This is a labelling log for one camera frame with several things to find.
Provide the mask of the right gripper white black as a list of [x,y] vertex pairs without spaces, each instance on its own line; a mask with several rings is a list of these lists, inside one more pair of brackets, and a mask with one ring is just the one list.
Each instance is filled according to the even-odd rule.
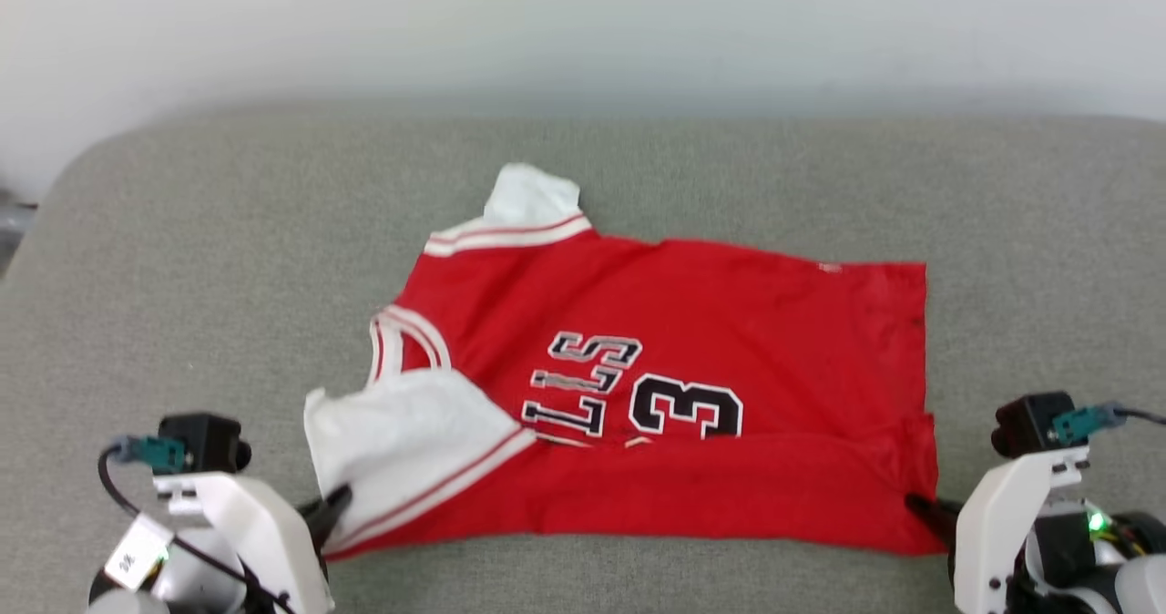
[[1051,491],[1077,485],[1089,447],[1052,449],[1007,461],[979,480],[965,506],[907,494],[905,504],[944,544],[955,544],[953,588],[962,613],[1007,609],[1007,577]]

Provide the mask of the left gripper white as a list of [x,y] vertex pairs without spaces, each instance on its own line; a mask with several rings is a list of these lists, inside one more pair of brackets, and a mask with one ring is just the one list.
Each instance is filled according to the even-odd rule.
[[246,597],[262,597],[279,613],[332,613],[316,546],[324,546],[353,502],[338,486],[303,504],[292,503],[257,478],[222,472],[154,477],[174,516],[199,516],[206,527],[175,534],[170,558],[180,562],[167,597],[202,597],[215,611],[243,611]]

